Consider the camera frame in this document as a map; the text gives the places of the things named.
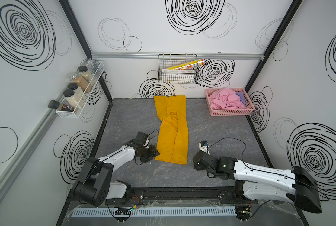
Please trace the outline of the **yellow t-shirt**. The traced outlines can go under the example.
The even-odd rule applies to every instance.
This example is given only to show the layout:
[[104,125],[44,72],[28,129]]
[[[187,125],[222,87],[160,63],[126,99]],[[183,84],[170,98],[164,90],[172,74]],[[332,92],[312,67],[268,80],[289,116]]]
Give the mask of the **yellow t-shirt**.
[[155,160],[186,165],[188,161],[189,131],[186,117],[186,97],[155,96],[157,117],[161,120]]

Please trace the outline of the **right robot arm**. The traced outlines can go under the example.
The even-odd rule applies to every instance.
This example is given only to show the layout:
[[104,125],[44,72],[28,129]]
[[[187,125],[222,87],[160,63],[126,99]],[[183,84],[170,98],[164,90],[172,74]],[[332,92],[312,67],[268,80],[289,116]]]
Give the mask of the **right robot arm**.
[[306,212],[322,212],[318,183],[305,168],[267,168],[226,156],[217,159],[204,151],[196,153],[193,164],[215,178],[235,180],[237,195],[247,199],[288,202]]

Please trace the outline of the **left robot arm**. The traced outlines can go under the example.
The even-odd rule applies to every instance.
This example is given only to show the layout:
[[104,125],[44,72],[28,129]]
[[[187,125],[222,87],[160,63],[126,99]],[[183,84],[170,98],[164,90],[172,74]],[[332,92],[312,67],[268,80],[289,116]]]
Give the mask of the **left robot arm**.
[[124,143],[117,151],[100,158],[88,158],[73,185],[72,195],[79,201],[95,207],[105,200],[125,197],[129,184],[112,182],[112,174],[136,158],[144,164],[159,156],[156,146],[150,145],[149,141],[148,134],[138,132],[136,138]]

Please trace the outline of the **pink plastic basket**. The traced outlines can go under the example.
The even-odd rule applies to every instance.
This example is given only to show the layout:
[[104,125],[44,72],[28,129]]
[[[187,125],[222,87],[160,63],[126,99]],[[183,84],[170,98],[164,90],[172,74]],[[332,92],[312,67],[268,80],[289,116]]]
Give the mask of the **pink plastic basket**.
[[244,98],[246,100],[245,108],[230,109],[230,110],[226,110],[226,109],[214,110],[211,106],[209,97],[214,91],[217,91],[217,90],[218,88],[205,89],[206,102],[207,102],[208,110],[211,116],[247,116],[247,115],[250,115],[255,110],[255,107],[244,88],[232,88],[232,90],[243,93]]

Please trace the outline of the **pink t-shirt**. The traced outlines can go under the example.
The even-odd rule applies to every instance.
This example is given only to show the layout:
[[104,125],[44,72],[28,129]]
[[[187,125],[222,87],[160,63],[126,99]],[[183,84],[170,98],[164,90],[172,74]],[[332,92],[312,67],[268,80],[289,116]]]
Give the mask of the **pink t-shirt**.
[[236,91],[230,88],[222,88],[214,91],[209,97],[211,106],[214,110],[218,109],[243,109],[245,106],[241,103]]

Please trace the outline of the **purple t-shirt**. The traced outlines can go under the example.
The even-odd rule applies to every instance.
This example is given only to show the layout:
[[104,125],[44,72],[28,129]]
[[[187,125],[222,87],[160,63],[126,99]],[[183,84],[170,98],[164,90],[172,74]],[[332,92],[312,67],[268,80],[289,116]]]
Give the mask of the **purple t-shirt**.
[[245,99],[245,95],[242,91],[237,91],[236,94],[239,96],[239,99],[241,101],[241,103],[246,106],[246,99]]

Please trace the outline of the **white box in basket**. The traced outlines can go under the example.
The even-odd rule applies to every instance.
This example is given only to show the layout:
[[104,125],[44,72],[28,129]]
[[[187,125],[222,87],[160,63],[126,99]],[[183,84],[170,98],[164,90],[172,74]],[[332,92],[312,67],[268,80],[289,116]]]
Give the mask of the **white box in basket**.
[[161,69],[161,73],[169,74],[195,74],[196,70],[170,70],[170,69]]

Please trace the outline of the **spice jar white contents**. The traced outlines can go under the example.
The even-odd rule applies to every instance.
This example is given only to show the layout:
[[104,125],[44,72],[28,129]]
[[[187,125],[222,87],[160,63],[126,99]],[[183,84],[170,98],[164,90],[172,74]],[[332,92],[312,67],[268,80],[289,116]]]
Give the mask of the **spice jar white contents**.
[[79,95],[79,97],[81,98],[81,101],[85,102],[86,101],[86,96],[84,91],[82,90],[82,88],[76,84],[76,83],[69,83],[67,88],[73,90],[76,94]]

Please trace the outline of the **spice jar cream contents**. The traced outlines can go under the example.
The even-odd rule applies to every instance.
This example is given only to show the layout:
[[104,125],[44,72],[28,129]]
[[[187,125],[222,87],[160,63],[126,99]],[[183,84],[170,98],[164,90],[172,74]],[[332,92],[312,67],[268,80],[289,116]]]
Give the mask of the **spice jar cream contents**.
[[63,92],[63,95],[65,99],[68,101],[68,103],[76,108],[76,109],[82,109],[84,106],[84,99],[81,95],[73,91],[72,89],[66,89]]

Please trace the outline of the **spice jar brown contents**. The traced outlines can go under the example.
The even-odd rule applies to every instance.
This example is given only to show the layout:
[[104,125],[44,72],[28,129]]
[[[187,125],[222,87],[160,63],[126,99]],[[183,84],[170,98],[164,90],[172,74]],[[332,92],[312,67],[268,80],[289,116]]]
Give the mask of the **spice jar brown contents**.
[[91,84],[93,75],[87,66],[79,66],[76,73],[71,77],[73,83],[78,84],[85,93],[89,93],[93,86]]

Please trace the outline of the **yellow foil box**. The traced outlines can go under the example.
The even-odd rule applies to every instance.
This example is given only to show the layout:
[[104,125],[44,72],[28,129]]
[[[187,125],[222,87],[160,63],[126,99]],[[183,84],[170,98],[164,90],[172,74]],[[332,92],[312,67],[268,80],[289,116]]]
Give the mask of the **yellow foil box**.
[[204,59],[199,59],[199,60],[194,60],[188,63],[184,63],[184,64],[180,64],[177,66],[167,68],[167,70],[188,70],[194,67],[202,66],[204,65],[204,63],[205,63]]

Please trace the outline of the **small dark spice bottle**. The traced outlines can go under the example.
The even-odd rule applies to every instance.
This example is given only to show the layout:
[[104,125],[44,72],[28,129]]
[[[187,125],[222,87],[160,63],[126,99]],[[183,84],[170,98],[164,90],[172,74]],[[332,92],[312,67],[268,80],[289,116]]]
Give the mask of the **small dark spice bottle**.
[[48,104],[48,108],[50,109],[54,109],[56,111],[62,111],[62,112],[73,112],[74,108],[66,105],[64,103],[55,101],[55,100],[51,100]]

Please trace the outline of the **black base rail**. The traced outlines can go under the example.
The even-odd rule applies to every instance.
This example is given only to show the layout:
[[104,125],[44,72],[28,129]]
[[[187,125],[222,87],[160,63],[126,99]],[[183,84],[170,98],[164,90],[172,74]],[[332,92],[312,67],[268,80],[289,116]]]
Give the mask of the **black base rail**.
[[266,198],[249,199],[233,186],[224,187],[133,187],[128,188],[122,198],[107,198],[107,192],[103,191],[103,197],[96,201],[84,197],[78,191],[71,191],[69,197],[82,204],[100,206],[103,203],[117,206],[147,205],[154,201],[179,201],[179,200],[209,200],[218,204],[232,204],[237,206],[256,204]]

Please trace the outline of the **clear wall shelf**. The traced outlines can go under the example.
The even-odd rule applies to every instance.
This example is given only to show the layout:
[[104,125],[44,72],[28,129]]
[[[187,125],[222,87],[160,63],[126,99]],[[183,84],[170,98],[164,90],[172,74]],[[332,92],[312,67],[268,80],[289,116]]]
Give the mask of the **clear wall shelf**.
[[61,118],[80,118],[89,122],[95,112],[95,105],[103,96],[100,78],[104,73],[104,64],[101,61],[89,60],[81,62],[70,83],[63,92],[62,104],[71,107],[65,110],[62,107],[56,110]]

